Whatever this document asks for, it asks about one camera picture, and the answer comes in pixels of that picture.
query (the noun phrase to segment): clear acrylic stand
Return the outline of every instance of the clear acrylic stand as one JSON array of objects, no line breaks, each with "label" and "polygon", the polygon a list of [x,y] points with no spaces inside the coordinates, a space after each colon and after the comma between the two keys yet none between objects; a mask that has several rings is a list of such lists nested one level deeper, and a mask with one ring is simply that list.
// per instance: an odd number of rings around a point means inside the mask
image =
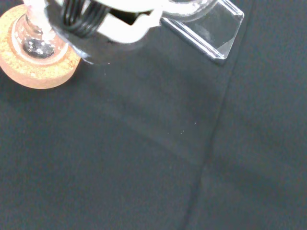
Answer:
[{"label": "clear acrylic stand", "polygon": [[229,0],[218,0],[205,16],[190,23],[162,18],[162,23],[184,41],[223,63],[231,50],[244,13]]}]

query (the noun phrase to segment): round cork mat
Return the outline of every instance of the round cork mat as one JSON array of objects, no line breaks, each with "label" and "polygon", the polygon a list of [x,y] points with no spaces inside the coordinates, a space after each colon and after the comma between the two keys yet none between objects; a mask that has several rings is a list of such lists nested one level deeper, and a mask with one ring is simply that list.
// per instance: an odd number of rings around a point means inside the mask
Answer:
[{"label": "round cork mat", "polygon": [[75,72],[80,57],[71,47],[64,57],[51,65],[35,65],[15,51],[11,34],[13,23],[26,13],[26,7],[11,8],[0,17],[0,66],[15,82],[34,89],[49,89],[66,82]]}]

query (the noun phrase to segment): dark surface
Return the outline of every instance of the dark surface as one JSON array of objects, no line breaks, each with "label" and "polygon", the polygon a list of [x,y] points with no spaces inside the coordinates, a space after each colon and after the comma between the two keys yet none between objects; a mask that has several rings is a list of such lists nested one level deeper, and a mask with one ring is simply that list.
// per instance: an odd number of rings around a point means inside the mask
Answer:
[{"label": "dark surface", "polygon": [[1,70],[0,229],[307,229],[307,3],[235,3],[222,67],[160,28],[56,89]]}]

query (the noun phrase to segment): glass bottle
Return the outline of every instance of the glass bottle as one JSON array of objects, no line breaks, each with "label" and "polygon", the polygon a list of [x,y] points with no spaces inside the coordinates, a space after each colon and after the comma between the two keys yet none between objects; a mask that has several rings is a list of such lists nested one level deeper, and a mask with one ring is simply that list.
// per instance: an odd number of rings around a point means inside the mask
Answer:
[{"label": "glass bottle", "polygon": [[59,61],[67,52],[68,44],[52,30],[44,13],[45,0],[24,0],[27,7],[12,27],[13,46],[23,59],[38,65]]}]

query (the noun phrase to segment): black coil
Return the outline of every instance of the black coil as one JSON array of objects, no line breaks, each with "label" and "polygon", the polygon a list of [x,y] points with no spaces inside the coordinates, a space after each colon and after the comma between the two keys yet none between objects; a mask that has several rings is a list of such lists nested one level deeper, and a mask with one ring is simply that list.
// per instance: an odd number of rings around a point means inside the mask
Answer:
[{"label": "black coil", "polygon": [[65,0],[61,11],[64,28],[80,38],[93,35],[110,11],[109,7],[91,0],[82,13],[84,4],[85,0]]}]

